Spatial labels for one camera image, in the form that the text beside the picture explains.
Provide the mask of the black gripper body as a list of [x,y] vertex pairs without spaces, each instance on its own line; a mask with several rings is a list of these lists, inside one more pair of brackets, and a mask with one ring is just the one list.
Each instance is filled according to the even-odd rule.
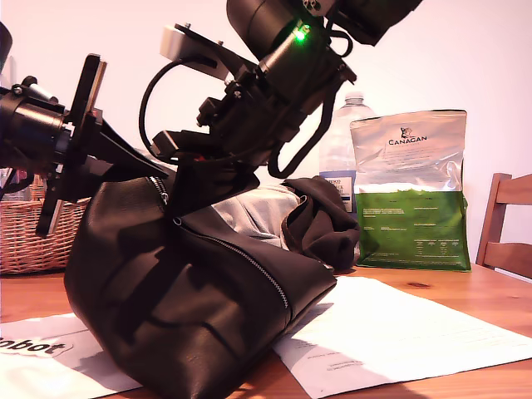
[[3,165],[42,175],[47,190],[37,234],[52,233],[65,201],[75,203],[76,175],[91,157],[91,134],[98,123],[92,112],[106,63],[86,57],[69,110],[47,98],[35,85],[3,91]]
[[161,160],[202,155],[206,160],[266,160],[299,132],[299,69],[252,62],[224,66],[233,79],[218,100],[207,98],[196,118],[209,133],[162,131],[151,142]]

